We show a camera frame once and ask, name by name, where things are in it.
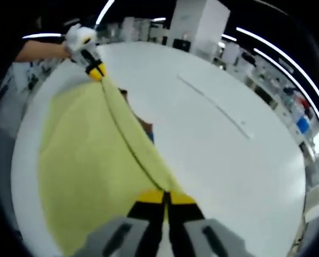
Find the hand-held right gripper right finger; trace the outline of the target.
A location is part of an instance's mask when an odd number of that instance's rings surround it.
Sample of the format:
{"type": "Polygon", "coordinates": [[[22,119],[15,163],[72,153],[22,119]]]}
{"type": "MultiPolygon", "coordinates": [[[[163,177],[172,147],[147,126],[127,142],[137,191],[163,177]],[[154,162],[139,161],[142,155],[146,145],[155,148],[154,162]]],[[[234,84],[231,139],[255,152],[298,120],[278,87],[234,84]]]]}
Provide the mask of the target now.
{"type": "Polygon", "coordinates": [[[252,256],[245,240],[214,218],[206,218],[195,200],[167,193],[169,239],[174,256],[252,256]]]}

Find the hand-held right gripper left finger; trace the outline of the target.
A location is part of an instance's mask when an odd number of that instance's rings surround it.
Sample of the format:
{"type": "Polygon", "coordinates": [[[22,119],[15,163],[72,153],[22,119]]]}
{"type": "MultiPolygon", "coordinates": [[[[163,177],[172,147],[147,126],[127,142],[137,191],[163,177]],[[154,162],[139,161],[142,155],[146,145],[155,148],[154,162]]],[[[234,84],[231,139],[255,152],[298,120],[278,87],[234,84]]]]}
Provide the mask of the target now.
{"type": "Polygon", "coordinates": [[[139,194],[126,216],[119,216],[87,235],[74,256],[140,256],[150,232],[151,252],[156,254],[162,238],[165,192],[147,190],[139,194]]]}

